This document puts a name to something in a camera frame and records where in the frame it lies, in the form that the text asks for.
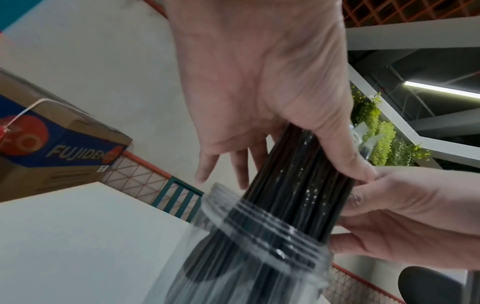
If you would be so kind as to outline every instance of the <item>cardboard box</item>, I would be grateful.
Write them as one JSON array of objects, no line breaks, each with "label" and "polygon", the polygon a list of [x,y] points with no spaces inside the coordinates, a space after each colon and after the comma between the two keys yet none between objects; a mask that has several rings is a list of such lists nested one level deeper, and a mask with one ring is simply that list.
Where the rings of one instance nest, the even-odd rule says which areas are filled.
[{"label": "cardboard box", "polygon": [[100,181],[132,139],[0,69],[0,126],[41,98],[0,139],[0,202]]}]

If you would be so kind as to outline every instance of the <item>transparent plastic jar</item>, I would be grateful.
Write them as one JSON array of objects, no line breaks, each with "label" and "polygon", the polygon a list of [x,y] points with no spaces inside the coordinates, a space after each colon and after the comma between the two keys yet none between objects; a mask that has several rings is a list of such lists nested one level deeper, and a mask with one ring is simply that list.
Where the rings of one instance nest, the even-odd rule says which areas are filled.
[{"label": "transparent plastic jar", "polygon": [[215,184],[143,303],[316,303],[331,258],[325,245]]}]

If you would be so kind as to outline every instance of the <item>hand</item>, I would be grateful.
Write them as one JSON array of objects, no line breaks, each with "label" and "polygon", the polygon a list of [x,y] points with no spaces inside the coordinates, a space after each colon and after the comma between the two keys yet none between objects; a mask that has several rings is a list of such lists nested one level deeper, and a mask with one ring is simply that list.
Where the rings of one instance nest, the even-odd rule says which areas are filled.
[{"label": "hand", "polygon": [[480,174],[378,168],[353,189],[331,236],[334,253],[432,267],[480,269]]},{"label": "hand", "polygon": [[230,153],[249,185],[286,122],[312,130],[342,173],[371,180],[354,147],[345,29],[338,0],[167,0],[186,104],[200,141],[196,179]]}]

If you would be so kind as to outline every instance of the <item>red circle logo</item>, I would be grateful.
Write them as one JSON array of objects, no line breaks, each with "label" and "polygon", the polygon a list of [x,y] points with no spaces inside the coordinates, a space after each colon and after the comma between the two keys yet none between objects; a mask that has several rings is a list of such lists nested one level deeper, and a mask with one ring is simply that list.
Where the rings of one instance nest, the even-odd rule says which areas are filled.
[{"label": "red circle logo", "polygon": [[[10,115],[0,119],[0,124],[6,125],[15,116]],[[8,131],[0,141],[0,152],[23,156],[40,150],[49,140],[49,130],[39,118],[22,115],[8,127]]]},{"label": "red circle logo", "polygon": [[124,150],[123,146],[116,146],[105,154],[105,157],[102,160],[103,164],[109,164],[117,159]]}]

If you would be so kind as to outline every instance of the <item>fluorescent light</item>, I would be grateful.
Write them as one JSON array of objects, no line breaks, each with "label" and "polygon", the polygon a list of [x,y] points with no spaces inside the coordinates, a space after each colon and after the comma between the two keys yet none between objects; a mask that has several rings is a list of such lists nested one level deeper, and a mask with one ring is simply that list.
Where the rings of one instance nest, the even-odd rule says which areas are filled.
[{"label": "fluorescent light", "polygon": [[442,88],[442,87],[437,87],[437,86],[419,84],[417,82],[411,82],[411,81],[405,81],[404,84],[408,87],[421,88],[421,89],[426,89],[426,90],[432,90],[432,91],[437,91],[437,92],[443,92],[443,93],[448,93],[448,94],[454,94],[454,95],[459,95],[459,96],[465,96],[465,97],[480,99],[480,94],[467,92],[467,91],[460,91],[460,90]]}]

